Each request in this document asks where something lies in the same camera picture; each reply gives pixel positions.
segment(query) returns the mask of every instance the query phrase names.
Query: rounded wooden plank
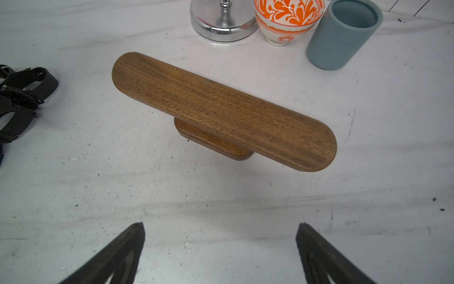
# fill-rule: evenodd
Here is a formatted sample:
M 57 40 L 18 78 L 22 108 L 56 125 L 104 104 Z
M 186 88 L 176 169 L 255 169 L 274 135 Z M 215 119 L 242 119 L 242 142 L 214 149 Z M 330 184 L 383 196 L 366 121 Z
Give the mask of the rounded wooden plank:
M 186 139 L 199 143 L 213 151 L 237 161 L 243 161 L 252 156 L 254 152 L 236 146 L 235 144 L 217 137 L 200 128 L 194 127 L 178 118 L 174 118 L 175 127 L 178 132 Z
M 112 80 L 135 100 L 291 168 L 318 171 L 336 155 L 326 124 L 152 57 L 120 56 Z

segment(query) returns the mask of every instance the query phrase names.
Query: orange floral pattern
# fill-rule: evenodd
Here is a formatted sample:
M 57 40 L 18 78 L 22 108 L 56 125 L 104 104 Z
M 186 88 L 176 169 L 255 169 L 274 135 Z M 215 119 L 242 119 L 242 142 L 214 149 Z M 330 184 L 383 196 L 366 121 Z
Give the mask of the orange floral pattern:
M 288 26 L 311 25 L 321 17 L 324 0 L 255 0 L 262 16 Z
M 304 30 L 299 30 L 299 31 L 289 31 L 289 30 L 281 30 L 281 29 L 277 29 L 275 27 L 271 27 L 271 26 L 268 26 L 264 21 L 262 21 L 256 14 L 256 20 L 257 20 L 257 24 L 258 26 L 261 28 L 261 29 L 267 29 L 267 30 L 270 30 L 272 32 L 275 32 L 275 33 L 278 33 L 278 34 L 284 34 L 284 35 L 300 35 L 300 34 L 304 34 L 305 32 L 307 32 L 309 28 L 307 29 L 304 29 Z
M 294 36 L 291 36 L 291 35 L 283 35 L 281 37 L 279 37 L 277 40 L 280 41 L 280 42 L 287 42 L 287 41 L 292 41 L 294 40 L 295 37 Z

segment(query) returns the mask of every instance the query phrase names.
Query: ceramic cup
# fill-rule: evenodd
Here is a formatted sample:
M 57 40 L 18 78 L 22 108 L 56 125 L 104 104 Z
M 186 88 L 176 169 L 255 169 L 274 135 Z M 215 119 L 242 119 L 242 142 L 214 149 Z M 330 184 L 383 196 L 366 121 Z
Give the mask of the ceramic cup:
M 254 0 L 257 24 L 272 45 L 286 45 L 323 15 L 325 0 Z
M 313 65 L 336 70 L 357 53 L 383 22 L 370 0 L 332 0 L 307 46 Z

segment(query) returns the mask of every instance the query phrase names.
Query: black strap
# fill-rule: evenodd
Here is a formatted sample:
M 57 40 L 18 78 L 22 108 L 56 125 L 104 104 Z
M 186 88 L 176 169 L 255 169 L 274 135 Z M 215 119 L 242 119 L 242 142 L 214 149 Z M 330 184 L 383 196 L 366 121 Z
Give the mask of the black strap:
M 0 77 L 3 79 L 8 79 L 11 75 L 15 74 L 16 71 L 14 71 L 11 67 L 8 65 L 2 65 L 0 64 Z
M 25 90 L 34 82 L 40 83 L 31 90 Z M 13 104 L 35 110 L 57 86 L 58 80 L 45 68 L 28 68 L 8 76 L 2 83 L 0 95 L 11 99 Z
M 10 143 L 30 125 L 36 113 L 21 105 L 13 105 L 11 100 L 0 96 L 0 118 L 7 113 L 15 112 L 10 121 L 0 130 L 0 143 Z

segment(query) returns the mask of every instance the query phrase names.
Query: wooden base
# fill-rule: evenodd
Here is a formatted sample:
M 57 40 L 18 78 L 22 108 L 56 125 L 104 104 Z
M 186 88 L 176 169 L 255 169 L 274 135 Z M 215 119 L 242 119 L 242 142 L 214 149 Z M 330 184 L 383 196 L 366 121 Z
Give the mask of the wooden base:
M 200 128 L 194 127 L 178 118 L 174 119 L 178 132 L 186 139 L 199 143 L 231 159 L 242 161 L 249 158 L 254 152 L 239 147 L 227 140 L 219 138 Z

